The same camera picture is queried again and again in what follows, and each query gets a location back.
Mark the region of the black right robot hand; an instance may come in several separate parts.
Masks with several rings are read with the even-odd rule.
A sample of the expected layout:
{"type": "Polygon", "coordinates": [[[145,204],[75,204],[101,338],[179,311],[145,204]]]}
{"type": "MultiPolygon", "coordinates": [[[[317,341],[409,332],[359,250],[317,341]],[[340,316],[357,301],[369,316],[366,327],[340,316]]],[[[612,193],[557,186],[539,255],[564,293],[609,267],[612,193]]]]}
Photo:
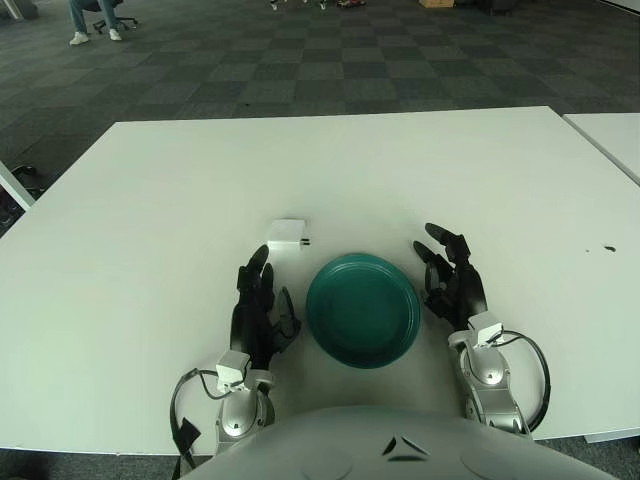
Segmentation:
{"type": "Polygon", "coordinates": [[[413,242],[414,251],[425,264],[425,305],[454,331],[465,330],[472,316],[488,310],[481,277],[469,261],[466,239],[434,223],[426,223],[425,231],[445,248],[446,254],[443,257],[423,243],[413,242]]]}

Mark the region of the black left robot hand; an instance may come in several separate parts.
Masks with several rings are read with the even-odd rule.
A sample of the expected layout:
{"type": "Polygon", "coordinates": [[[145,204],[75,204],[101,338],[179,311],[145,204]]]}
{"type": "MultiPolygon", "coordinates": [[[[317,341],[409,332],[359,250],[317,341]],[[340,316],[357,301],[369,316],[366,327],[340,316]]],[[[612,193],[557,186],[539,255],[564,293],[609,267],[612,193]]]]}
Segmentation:
{"type": "Polygon", "coordinates": [[[268,370],[272,357],[283,353],[301,330],[288,289],[274,293],[268,256],[269,248],[263,244],[239,267],[239,299],[231,319],[230,349],[247,354],[257,370],[268,370]]]}

